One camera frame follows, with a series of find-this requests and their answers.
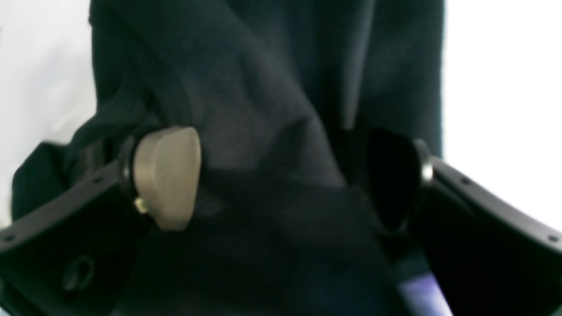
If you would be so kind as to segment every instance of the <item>white background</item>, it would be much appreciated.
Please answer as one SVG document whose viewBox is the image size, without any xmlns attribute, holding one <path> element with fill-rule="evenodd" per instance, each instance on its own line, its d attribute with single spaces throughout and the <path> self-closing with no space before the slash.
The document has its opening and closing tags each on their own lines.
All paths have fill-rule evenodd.
<svg viewBox="0 0 562 316">
<path fill-rule="evenodd" d="M 94 111 L 87 0 L 0 0 L 0 225 L 13 172 Z M 562 229 L 562 1 L 450 0 L 445 159 Z"/>
</svg>

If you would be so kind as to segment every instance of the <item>black fabric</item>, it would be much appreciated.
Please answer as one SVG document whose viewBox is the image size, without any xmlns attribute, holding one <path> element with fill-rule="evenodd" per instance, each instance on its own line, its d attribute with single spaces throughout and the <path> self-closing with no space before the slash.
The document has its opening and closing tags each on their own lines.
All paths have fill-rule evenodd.
<svg viewBox="0 0 562 316">
<path fill-rule="evenodd" d="M 13 218 L 103 137 L 194 126 L 203 153 L 195 218 L 147 238 L 115 315 L 409 315 L 365 146 L 441 152 L 442 0 L 92 0 L 90 22 L 97 114 L 17 171 Z"/>
</svg>

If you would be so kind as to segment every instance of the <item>dark fabric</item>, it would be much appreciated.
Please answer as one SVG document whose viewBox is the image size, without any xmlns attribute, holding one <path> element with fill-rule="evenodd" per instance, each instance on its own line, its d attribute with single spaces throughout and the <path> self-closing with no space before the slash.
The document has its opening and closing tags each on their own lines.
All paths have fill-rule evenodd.
<svg viewBox="0 0 562 316">
<path fill-rule="evenodd" d="M 92 0 L 90 22 L 97 114 L 17 171 L 13 218 L 103 137 L 194 126 L 203 153 L 195 218 L 147 238 L 115 315 L 409 315 L 365 144 L 441 153 L 442 0 Z"/>
</svg>

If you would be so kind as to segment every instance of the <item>white backdrop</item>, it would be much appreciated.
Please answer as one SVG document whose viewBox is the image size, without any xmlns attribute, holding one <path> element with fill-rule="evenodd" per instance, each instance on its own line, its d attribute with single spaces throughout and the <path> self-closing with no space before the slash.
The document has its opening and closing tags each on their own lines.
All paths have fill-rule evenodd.
<svg viewBox="0 0 562 316">
<path fill-rule="evenodd" d="M 0 0 L 0 225 L 13 172 L 94 111 L 88 0 Z M 447 2 L 445 159 L 562 229 L 562 1 Z"/>
</svg>

